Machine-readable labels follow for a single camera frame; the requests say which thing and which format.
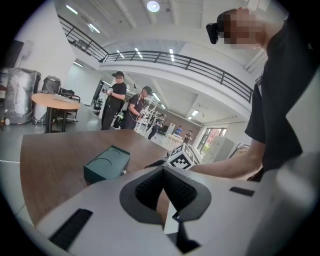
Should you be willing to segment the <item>white metal shelving rack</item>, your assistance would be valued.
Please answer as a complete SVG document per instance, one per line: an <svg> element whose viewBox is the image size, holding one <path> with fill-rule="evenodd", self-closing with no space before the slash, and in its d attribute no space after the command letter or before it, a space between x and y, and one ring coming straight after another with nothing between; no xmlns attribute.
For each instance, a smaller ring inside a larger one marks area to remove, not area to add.
<svg viewBox="0 0 320 256"><path fill-rule="evenodd" d="M146 131L153 126L154 119L159 114L159 112L156 111L158 103L159 101L154 95L147 97L144 100L144 107L137 118L136 126L134 128L134 131L141 136L144 136Z"/></svg>

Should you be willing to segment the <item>grey laptop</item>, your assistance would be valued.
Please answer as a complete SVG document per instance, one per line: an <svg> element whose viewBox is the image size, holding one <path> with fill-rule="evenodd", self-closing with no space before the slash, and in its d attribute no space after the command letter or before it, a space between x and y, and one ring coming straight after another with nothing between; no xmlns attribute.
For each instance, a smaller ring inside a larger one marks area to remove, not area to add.
<svg viewBox="0 0 320 256"><path fill-rule="evenodd" d="M52 98L54 100L61 101L61 102L66 102L66 103L70 103L70 104L74 103L74 101L72 99L64 97L64 96L61 96L61 95L53 95Z"/></svg>

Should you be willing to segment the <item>black lidded bin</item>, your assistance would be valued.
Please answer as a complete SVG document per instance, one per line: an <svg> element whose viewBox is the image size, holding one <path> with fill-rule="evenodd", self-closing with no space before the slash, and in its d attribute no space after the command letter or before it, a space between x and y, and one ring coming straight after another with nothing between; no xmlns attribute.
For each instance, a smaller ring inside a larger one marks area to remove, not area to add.
<svg viewBox="0 0 320 256"><path fill-rule="evenodd" d="M55 76L47 76L43 80L43 85L41 88L42 93L46 94L58 94L61 87L61 80Z"/></svg>

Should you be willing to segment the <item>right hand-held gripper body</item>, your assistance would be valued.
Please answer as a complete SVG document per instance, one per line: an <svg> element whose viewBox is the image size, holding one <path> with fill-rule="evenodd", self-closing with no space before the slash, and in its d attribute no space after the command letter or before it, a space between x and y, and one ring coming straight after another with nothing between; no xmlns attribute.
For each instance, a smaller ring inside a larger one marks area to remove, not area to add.
<svg viewBox="0 0 320 256"><path fill-rule="evenodd" d="M194 154L185 143L173 149L166 162L171 167L183 170L189 170L195 165Z"/></svg>

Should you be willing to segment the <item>person's black shirt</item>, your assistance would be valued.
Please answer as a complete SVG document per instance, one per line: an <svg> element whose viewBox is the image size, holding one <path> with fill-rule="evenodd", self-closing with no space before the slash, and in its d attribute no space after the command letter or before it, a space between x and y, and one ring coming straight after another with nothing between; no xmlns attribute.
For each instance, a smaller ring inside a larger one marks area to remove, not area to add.
<svg viewBox="0 0 320 256"><path fill-rule="evenodd" d="M261 85L252 94L252 111L245 133L265 145L260 174L280 168L302 153L286 115L311 82L318 61L296 22L288 17L267 45Z"/></svg>

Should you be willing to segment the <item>round ceiling light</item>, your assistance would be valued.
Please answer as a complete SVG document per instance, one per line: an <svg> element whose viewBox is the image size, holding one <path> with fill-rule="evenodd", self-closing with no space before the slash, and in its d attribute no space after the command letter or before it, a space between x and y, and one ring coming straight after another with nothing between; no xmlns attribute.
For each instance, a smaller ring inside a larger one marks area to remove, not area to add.
<svg viewBox="0 0 320 256"><path fill-rule="evenodd" d="M146 8L152 12L152 13L156 13L160 10L160 5L158 2L151 0L146 4Z"/></svg>

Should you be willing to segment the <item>dark wooden table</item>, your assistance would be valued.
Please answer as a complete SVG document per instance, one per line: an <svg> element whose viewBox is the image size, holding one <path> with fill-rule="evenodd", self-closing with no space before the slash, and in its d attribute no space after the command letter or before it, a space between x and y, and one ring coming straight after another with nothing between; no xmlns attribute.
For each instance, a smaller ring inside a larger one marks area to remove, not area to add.
<svg viewBox="0 0 320 256"><path fill-rule="evenodd" d="M142 170L166 157L168 152L128 129L23 136L20 179L26 209L34 226L89 185L84 179L84 165L110 146L131 154L127 173Z"/></svg>

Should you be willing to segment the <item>round light wooden table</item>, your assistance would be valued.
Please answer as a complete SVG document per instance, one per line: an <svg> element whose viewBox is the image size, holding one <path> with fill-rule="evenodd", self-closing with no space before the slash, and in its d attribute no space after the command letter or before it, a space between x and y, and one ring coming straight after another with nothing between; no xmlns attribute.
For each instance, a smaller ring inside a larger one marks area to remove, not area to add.
<svg viewBox="0 0 320 256"><path fill-rule="evenodd" d="M53 95L57 95L57 94L35 93L31 96L31 99L36 104L46 107L45 132L47 134L50 134L53 132L52 130L53 109L63 110L61 132L64 133L66 131L67 110L74 110L74 109L78 110L81 107L81 105L80 103L75 103L75 102L68 103L68 102L54 100Z"/></svg>

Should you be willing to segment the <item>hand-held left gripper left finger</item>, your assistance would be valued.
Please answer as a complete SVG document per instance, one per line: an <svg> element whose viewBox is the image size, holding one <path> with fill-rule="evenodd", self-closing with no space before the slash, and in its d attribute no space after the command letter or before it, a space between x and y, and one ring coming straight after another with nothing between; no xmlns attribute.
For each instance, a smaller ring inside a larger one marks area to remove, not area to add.
<svg viewBox="0 0 320 256"><path fill-rule="evenodd" d="M121 206L120 192L132 180L152 171L146 168L94 183L61 205L37 224L49 238L77 209L93 214L68 249L74 256L178 256L178 249L161 225L141 223Z"/></svg>

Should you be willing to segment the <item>plastic-wrapped grey barrel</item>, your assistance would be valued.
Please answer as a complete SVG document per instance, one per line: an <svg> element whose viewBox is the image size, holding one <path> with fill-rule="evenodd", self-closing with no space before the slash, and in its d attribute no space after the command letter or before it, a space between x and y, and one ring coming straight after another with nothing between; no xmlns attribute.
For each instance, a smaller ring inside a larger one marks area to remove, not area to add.
<svg viewBox="0 0 320 256"><path fill-rule="evenodd" d="M10 124L25 124L33 116L32 95L37 92L41 73L25 68L12 68L4 98L4 117Z"/></svg>

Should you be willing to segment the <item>person's right forearm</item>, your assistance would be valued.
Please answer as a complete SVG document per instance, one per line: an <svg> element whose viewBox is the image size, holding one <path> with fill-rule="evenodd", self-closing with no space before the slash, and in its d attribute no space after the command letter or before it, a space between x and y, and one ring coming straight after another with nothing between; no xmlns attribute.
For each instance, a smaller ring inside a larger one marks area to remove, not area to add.
<svg viewBox="0 0 320 256"><path fill-rule="evenodd" d="M265 144L252 139L248 151L226 160L194 165L190 170L220 178L241 178L260 169L264 152Z"/></svg>

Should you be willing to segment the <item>black folding cart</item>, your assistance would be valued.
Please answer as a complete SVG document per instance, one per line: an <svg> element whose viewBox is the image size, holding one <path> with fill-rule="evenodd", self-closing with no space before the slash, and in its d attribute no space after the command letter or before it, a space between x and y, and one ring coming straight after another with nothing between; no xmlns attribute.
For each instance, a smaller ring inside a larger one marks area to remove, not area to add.
<svg viewBox="0 0 320 256"><path fill-rule="evenodd" d="M59 93L60 96L63 96L65 98L68 98L72 101L74 101L75 103L80 104L81 102L81 98L75 94L75 92L73 90L70 89L64 89L64 88L60 88ZM78 122L77 120L77 114L78 114L78 110L77 109L71 109L71 110L67 110L66 112L66 122L71 122L76 124ZM62 120L62 114L63 111L62 110L58 110L58 114L57 114L57 118L59 121Z"/></svg>

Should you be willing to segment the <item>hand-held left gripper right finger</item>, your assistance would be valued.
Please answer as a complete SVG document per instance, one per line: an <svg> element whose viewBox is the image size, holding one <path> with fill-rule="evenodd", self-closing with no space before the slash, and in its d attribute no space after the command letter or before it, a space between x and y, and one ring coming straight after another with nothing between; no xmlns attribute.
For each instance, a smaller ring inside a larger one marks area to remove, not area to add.
<svg viewBox="0 0 320 256"><path fill-rule="evenodd" d="M260 182L218 178L164 167L170 199L164 233L185 238L197 248L189 256L270 256L267 209L270 175Z"/></svg>

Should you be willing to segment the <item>dark green box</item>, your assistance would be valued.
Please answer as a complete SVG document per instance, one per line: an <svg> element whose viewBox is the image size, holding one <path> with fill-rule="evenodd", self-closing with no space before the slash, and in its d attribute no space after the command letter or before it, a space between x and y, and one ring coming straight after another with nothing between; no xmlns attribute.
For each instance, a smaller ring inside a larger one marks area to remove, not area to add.
<svg viewBox="0 0 320 256"><path fill-rule="evenodd" d="M84 179L94 184L120 177L126 173L130 159L130 152L112 145L83 166Z"/></svg>

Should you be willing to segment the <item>black balcony railing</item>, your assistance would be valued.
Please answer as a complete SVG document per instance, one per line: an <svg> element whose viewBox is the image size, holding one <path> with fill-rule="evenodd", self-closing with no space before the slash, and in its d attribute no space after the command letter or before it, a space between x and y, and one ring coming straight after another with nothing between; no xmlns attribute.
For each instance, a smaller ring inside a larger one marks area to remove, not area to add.
<svg viewBox="0 0 320 256"><path fill-rule="evenodd" d="M103 63L107 59L109 53L92 38L87 36L62 16L58 15L58 19L62 30L71 45L75 46L87 55L94 57L100 63Z"/></svg>
<svg viewBox="0 0 320 256"><path fill-rule="evenodd" d="M191 71L230 89L249 104L252 102L253 89L229 72L205 61L164 51L124 51L107 54L100 63L119 61L140 61L162 64Z"/></svg>

